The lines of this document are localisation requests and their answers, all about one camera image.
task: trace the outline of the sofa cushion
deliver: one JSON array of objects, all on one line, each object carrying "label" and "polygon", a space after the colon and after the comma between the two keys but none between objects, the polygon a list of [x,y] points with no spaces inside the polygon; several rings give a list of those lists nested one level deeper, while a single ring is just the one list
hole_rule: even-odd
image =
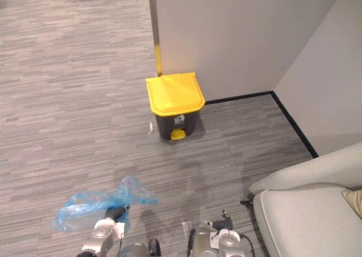
[{"label": "sofa cushion", "polygon": [[257,194],[255,215],[269,254],[360,257],[362,221],[342,196],[344,190],[313,184]]},{"label": "sofa cushion", "polygon": [[362,190],[344,191],[342,195],[362,219]]}]

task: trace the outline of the white wall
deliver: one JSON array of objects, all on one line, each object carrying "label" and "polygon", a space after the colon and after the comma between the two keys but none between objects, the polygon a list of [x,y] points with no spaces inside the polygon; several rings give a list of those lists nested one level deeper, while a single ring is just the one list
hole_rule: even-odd
[{"label": "white wall", "polygon": [[272,90],[335,0],[157,0],[163,74],[206,100]]},{"label": "white wall", "polygon": [[337,0],[275,92],[320,155],[362,142],[362,0]]}]

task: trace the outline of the trash can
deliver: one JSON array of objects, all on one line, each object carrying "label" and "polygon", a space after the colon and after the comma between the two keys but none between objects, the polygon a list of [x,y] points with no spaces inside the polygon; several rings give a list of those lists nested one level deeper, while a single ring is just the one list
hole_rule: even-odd
[{"label": "trash can", "polygon": [[195,73],[147,78],[146,84],[161,138],[178,140],[190,135],[205,104]]}]

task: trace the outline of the black baseboard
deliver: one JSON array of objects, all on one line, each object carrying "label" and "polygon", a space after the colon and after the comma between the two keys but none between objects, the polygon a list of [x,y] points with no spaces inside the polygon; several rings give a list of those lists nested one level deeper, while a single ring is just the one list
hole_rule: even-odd
[{"label": "black baseboard", "polygon": [[236,96],[236,97],[221,98],[219,100],[209,100],[209,101],[207,101],[205,103],[205,105],[210,105],[210,104],[215,104],[215,103],[220,103],[220,102],[226,102],[226,101],[232,101],[232,100],[241,100],[243,98],[248,98],[248,97],[258,97],[258,96],[270,95],[270,92],[271,91],[248,94],[248,95],[242,95],[242,96]]},{"label": "black baseboard", "polygon": [[280,108],[280,110],[282,111],[282,113],[284,114],[284,116],[287,118],[287,120],[289,121],[290,125],[293,127],[293,129],[295,130],[296,134],[298,134],[300,140],[303,142],[303,144],[305,145],[305,147],[307,148],[307,150],[309,151],[309,153],[311,154],[311,156],[313,158],[317,158],[318,157],[318,153],[316,152],[316,150],[313,148],[312,144],[309,142],[308,138],[304,135],[304,133],[301,131],[300,127],[298,126],[298,124],[295,122],[295,120],[292,118],[292,116],[290,115],[290,113],[287,111],[287,109],[284,107],[284,105],[281,103],[281,101],[279,100],[277,94],[275,94],[274,91],[267,91],[267,92],[260,92],[260,93],[254,93],[254,94],[249,94],[249,95],[242,95],[242,96],[236,96],[236,97],[228,97],[228,98],[221,98],[219,100],[210,100],[207,101],[205,104],[206,105],[210,105],[210,104],[215,104],[215,103],[220,103],[220,102],[226,102],[226,101],[232,101],[232,100],[241,100],[243,98],[249,98],[249,97],[257,97],[257,96],[265,96],[265,95],[271,95],[271,97],[274,99],[275,103],[278,105],[278,107]]},{"label": "black baseboard", "polygon": [[277,94],[275,94],[274,91],[271,91],[271,96],[274,99],[274,101],[278,104],[280,110],[284,114],[284,116],[288,119],[290,125],[292,125],[295,132],[298,134],[300,140],[303,142],[309,153],[312,155],[313,158],[317,158],[319,155],[316,152],[316,150],[313,148],[312,144],[309,142],[308,138],[304,135],[304,133],[301,131],[298,124],[295,122],[295,120],[292,118],[290,113],[288,113],[287,109],[284,107],[284,105],[279,100]]}]

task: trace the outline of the white armchair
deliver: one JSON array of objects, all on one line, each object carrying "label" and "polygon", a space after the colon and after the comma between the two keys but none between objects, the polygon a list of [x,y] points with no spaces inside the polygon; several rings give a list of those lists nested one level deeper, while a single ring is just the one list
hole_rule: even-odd
[{"label": "white armchair", "polygon": [[342,191],[362,188],[362,143],[253,184],[254,212],[272,257],[362,256],[362,219]]}]

